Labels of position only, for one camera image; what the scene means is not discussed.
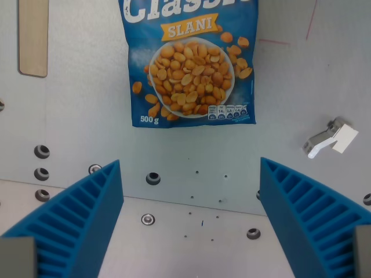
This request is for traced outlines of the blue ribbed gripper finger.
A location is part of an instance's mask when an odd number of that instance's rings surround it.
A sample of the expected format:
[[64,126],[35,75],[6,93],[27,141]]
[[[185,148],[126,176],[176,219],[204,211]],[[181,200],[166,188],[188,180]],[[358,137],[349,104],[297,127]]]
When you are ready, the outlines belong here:
[[260,201],[295,277],[355,277],[353,234],[367,211],[328,186],[267,158]]
[[97,277],[123,202],[116,160],[39,206],[3,237],[35,240],[37,277]]

